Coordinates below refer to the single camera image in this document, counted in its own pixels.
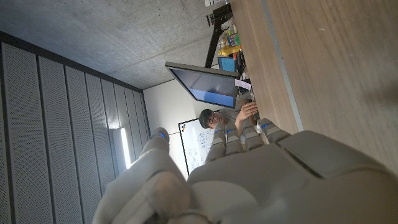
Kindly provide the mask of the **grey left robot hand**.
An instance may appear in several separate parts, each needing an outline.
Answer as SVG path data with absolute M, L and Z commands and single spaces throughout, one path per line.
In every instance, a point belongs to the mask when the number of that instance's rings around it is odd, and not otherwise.
M 157 128 L 101 199 L 95 223 L 396 223 L 397 176 L 362 152 L 268 119 L 216 125 L 205 163 L 184 177 Z

